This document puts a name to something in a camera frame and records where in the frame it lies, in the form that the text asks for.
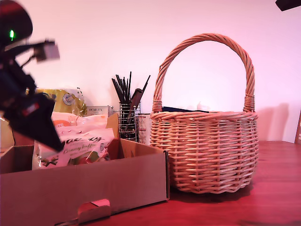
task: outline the wooden table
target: wooden table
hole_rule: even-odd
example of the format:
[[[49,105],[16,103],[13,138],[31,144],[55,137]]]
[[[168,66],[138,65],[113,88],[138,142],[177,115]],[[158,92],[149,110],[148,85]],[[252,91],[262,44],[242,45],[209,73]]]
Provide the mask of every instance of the wooden table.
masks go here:
[[[301,145],[261,142],[252,183],[236,193],[187,194],[86,226],[301,226]]]

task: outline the blurry black object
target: blurry black object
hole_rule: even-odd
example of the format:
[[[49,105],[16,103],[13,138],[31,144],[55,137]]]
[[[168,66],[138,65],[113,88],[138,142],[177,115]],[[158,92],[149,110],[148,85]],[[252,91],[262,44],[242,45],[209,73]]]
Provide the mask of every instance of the blurry black object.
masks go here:
[[[281,11],[301,6],[301,0],[277,0],[276,5]]]
[[[13,31],[15,38],[10,37]],[[32,34],[32,21],[27,12],[12,0],[0,1],[0,48],[28,38]]]
[[[13,130],[60,151],[63,145],[51,121],[55,103],[35,93],[33,78],[16,62],[17,55],[30,49],[35,53],[30,60],[38,61],[57,58],[58,50],[54,41],[12,46],[31,33],[26,11],[12,0],[0,0],[0,110]]]
[[[209,113],[207,111],[201,111],[201,110],[191,111],[191,110],[175,108],[175,107],[163,107],[162,111],[163,112],[205,112],[205,113]]]

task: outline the white wall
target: white wall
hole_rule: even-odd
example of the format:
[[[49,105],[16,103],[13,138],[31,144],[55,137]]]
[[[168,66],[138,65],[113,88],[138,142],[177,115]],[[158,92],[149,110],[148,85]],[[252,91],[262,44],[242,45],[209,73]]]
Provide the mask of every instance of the white wall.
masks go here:
[[[149,86],[150,112],[158,67],[182,40],[217,32],[248,51],[255,68],[261,140],[294,141],[301,109],[301,7],[281,12],[275,0],[22,0],[34,31],[55,38],[60,61],[25,67],[39,87],[80,87],[89,105],[113,105],[111,78],[132,71],[132,91]],[[29,55],[22,56],[25,61]],[[246,87],[239,57],[215,42],[198,43],[171,64],[163,105],[242,111]]]

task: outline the metal pencil holder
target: metal pencil holder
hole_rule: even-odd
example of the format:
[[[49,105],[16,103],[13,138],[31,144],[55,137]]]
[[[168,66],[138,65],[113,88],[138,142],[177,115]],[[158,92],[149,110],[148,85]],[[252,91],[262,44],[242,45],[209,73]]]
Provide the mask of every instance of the metal pencil holder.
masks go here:
[[[131,104],[119,104],[119,134],[120,138],[132,140],[137,142],[138,140],[138,132],[137,132],[137,116],[138,113],[141,112],[140,110],[140,103],[137,109],[130,110]]]

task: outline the plastic bag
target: plastic bag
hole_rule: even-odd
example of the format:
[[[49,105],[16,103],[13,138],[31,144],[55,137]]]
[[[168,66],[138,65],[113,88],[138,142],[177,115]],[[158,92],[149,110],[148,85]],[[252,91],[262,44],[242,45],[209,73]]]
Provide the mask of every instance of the plastic bag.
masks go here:
[[[55,100],[54,112],[72,113],[80,116],[87,114],[87,105],[83,98],[78,98],[73,93],[63,89],[37,89],[36,92],[45,93],[49,98]]]
[[[52,122],[56,128],[62,126],[78,125],[97,125],[99,128],[105,128],[108,117],[106,115],[92,115],[80,117],[71,113],[52,112]]]
[[[113,129],[106,129],[103,115],[78,117],[69,113],[53,112],[55,129],[63,142],[61,152],[35,141],[32,169],[93,163],[109,160],[107,147],[114,139]]]

